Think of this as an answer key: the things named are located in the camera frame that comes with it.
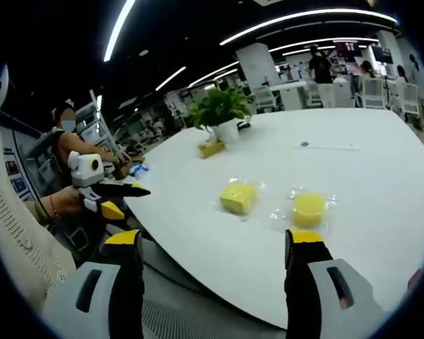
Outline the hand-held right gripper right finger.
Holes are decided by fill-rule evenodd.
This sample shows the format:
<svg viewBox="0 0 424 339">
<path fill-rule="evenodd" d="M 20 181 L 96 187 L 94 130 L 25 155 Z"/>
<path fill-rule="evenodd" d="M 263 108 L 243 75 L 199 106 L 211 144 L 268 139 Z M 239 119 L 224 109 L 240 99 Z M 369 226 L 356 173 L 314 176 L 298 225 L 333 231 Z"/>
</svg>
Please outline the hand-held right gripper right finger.
<svg viewBox="0 0 424 339">
<path fill-rule="evenodd" d="M 287 338 L 369 338 L 386 318 L 372 285 L 323 239 L 285 232 Z"/>
</svg>

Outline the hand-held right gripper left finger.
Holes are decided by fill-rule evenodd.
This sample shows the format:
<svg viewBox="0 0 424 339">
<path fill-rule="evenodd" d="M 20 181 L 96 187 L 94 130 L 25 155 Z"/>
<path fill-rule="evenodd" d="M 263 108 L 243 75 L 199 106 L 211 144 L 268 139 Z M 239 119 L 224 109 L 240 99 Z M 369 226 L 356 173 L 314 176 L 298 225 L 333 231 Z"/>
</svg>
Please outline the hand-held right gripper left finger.
<svg viewBox="0 0 424 339">
<path fill-rule="evenodd" d="M 141 232 L 112 235 L 99 259 L 82 264 L 56 287 L 44 320 L 58 338 L 142 338 Z"/>
</svg>

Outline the person's left hand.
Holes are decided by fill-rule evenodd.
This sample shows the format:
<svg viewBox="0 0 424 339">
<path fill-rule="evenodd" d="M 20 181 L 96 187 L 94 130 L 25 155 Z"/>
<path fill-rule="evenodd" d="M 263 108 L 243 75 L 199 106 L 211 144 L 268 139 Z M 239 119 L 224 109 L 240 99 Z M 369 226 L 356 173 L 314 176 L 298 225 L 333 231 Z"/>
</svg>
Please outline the person's left hand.
<svg viewBox="0 0 424 339">
<path fill-rule="evenodd" d="M 52 209 L 59 217 L 79 215 L 83 212 L 83 204 L 77 188 L 67 186 L 49 197 Z"/>
</svg>

